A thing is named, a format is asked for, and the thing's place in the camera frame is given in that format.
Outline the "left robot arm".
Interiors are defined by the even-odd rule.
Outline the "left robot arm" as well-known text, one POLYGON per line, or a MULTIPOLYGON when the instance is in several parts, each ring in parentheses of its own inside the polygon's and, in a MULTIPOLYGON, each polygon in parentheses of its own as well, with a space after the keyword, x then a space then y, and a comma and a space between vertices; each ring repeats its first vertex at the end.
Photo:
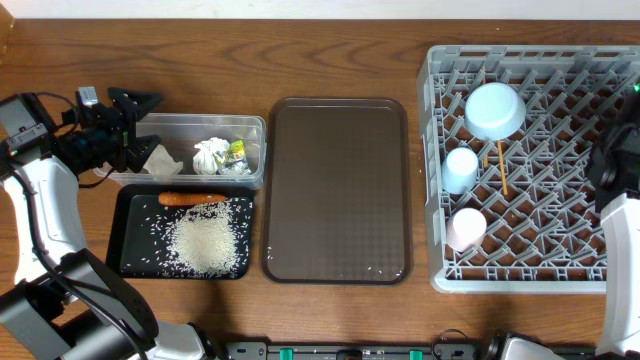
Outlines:
POLYGON ((158 321, 142 295, 88 248, 78 211, 79 176, 109 165, 138 172, 159 145, 136 125, 162 100, 110 88, 102 104, 82 87, 59 119, 41 95, 1 103, 1 185, 17 222, 14 287, 1 298, 1 323, 38 359, 221 359, 192 323, 158 321))

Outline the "light blue cup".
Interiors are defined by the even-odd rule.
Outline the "light blue cup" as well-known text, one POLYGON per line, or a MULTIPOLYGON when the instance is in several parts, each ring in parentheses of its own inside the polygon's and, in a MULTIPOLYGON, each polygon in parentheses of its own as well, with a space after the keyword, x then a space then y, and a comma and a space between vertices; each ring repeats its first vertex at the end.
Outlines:
POLYGON ((471 191, 476 183, 478 165, 477 155, 471 149, 453 149, 441 167, 443 190, 454 195, 471 191))

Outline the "wooden chopstick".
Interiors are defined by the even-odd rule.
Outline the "wooden chopstick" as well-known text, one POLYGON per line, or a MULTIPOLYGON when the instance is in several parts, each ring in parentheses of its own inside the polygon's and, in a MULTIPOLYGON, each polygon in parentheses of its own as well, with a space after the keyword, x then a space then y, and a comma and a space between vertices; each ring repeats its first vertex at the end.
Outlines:
POLYGON ((506 196, 508 195, 508 185, 507 185, 507 178, 506 178, 506 167, 505 167, 502 140, 497 141, 497 149, 498 149, 498 157, 499 157, 499 169, 501 173, 502 192, 503 192, 503 195, 506 196))
MULTIPOLYGON (((485 85, 487 80, 486 80, 486 68, 485 68, 484 65, 483 65, 482 70, 483 70, 483 73, 484 73, 483 79, 482 79, 482 85, 485 85)), ((487 144, 488 144, 488 140, 483 140, 483 145, 486 146, 487 144)), ((483 169, 486 169, 489 166, 489 159, 488 159, 488 155, 487 154, 485 154, 485 156, 483 158, 483 169)))

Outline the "clear plastic bin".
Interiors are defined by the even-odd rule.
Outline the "clear plastic bin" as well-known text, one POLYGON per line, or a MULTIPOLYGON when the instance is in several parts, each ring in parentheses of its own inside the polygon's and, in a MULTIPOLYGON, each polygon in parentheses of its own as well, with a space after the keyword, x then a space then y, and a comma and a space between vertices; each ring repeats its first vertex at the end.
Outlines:
POLYGON ((168 154, 174 161, 181 162, 183 169, 171 176, 154 176, 145 170, 139 173, 114 172, 109 175, 111 180, 121 185, 162 184, 258 190, 264 183, 267 129, 260 116, 151 113, 137 123, 137 134, 159 136, 168 154), (251 173, 242 176, 196 174, 192 164, 197 153, 195 145, 212 137, 229 142, 241 140, 251 173))

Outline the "light blue bowl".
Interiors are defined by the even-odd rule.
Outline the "light blue bowl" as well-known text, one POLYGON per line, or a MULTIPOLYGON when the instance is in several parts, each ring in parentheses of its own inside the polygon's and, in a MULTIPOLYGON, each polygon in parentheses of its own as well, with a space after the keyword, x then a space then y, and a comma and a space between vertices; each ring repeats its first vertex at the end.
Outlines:
POLYGON ((526 105, 509 85, 493 82, 475 89, 466 101, 464 126, 477 139, 498 141, 524 123, 526 105))

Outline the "white tissue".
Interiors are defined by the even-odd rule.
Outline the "white tissue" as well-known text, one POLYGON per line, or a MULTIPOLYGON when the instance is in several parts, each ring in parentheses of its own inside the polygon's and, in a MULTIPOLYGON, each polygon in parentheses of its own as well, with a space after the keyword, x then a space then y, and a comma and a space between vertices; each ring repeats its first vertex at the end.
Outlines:
POLYGON ((158 145, 143 165, 143 169, 153 176, 169 176, 180 173, 183 163, 176 162, 163 145, 158 145))

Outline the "left wooden chopstick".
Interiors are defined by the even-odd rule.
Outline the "left wooden chopstick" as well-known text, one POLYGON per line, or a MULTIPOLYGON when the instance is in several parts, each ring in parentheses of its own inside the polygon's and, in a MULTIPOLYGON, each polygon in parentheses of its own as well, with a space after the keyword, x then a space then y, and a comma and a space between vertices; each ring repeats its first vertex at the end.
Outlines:
MULTIPOLYGON (((483 70, 483 73, 484 73, 483 79, 482 79, 482 85, 485 85, 487 80, 486 80, 486 68, 485 68, 484 65, 483 65, 482 70, 483 70)), ((486 146, 487 144, 488 144, 488 140, 483 140, 483 145, 486 146)), ((483 158, 483 169, 486 169, 489 166, 489 159, 488 159, 488 155, 487 154, 485 154, 485 156, 483 158)))

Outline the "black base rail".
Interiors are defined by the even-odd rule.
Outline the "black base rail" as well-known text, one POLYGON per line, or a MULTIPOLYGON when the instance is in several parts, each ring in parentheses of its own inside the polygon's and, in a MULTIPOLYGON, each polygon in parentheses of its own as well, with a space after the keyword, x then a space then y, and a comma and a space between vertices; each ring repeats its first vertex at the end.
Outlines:
POLYGON ((226 359, 235 360, 475 360, 479 351, 472 344, 431 346, 378 345, 268 345, 235 342, 226 345, 226 359))

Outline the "brown serving tray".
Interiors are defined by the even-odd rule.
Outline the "brown serving tray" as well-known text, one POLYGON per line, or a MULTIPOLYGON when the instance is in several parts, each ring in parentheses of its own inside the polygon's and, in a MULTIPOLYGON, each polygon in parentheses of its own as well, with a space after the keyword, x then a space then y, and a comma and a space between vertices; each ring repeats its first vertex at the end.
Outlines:
POLYGON ((267 278, 393 286, 409 277, 408 121, 399 102, 283 99, 270 113, 266 165, 267 278))

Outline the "pink cup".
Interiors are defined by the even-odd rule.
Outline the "pink cup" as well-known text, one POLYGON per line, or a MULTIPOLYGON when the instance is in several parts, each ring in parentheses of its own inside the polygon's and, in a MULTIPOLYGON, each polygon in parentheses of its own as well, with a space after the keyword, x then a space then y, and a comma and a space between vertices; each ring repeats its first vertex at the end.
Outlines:
POLYGON ((457 252, 478 247, 484 240, 487 220, 477 209, 463 208, 446 223, 446 244, 457 252))

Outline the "white paper ball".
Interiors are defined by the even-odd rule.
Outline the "white paper ball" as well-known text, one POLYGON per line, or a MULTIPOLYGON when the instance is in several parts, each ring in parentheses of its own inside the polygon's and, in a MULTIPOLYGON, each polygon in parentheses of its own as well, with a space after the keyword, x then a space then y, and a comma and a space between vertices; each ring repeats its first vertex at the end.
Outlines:
POLYGON ((193 168, 197 175, 216 175, 226 163, 226 154, 230 143, 218 137, 212 137, 195 145, 193 168))

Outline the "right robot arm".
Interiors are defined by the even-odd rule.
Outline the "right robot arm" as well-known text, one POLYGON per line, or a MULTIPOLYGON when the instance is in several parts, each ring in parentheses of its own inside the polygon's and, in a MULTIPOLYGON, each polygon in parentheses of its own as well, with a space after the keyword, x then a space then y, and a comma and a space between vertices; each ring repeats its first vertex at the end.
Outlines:
POLYGON ((639 86, 592 145, 586 175, 596 190, 607 255, 605 323, 596 359, 639 357, 639 86))

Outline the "green snack wrapper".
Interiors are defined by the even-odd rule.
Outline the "green snack wrapper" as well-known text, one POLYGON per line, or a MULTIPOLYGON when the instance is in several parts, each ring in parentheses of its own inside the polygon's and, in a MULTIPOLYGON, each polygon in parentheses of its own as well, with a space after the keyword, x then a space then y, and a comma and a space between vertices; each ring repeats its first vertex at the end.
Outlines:
POLYGON ((223 141, 218 159, 220 160, 218 165, 218 173, 220 175, 245 176, 251 174, 245 145, 242 140, 236 140, 231 143, 223 141))

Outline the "orange carrot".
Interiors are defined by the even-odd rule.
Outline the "orange carrot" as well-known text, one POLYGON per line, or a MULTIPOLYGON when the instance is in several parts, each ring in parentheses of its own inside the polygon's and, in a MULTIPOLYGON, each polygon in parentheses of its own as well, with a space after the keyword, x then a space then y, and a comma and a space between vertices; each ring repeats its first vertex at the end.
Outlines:
POLYGON ((199 204, 224 202, 226 200, 227 197, 224 195, 208 193, 162 192, 158 196, 158 202, 167 207, 195 206, 199 204))

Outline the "grey dishwasher rack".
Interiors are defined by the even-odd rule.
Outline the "grey dishwasher rack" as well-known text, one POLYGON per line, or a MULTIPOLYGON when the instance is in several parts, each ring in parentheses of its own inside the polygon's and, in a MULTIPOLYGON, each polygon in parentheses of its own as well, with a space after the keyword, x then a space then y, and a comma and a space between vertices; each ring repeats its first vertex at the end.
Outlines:
POLYGON ((607 255, 585 167, 592 144, 639 86, 635 46, 437 45, 417 79, 426 171, 425 222, 431 285, 443 293, 594 294, 606 286, 607 255), (497 141, 464 126, 470 94, 511 86, 524 100, 522 126, 497 141), (473 189, 442 188, 441 167, 455 148, 478 158, 473 189), (488 155, 489 166, 483 169, 488 155), (463 208, 487 220, 483 242, 465 252, 446 244, 446 223, 463 208))

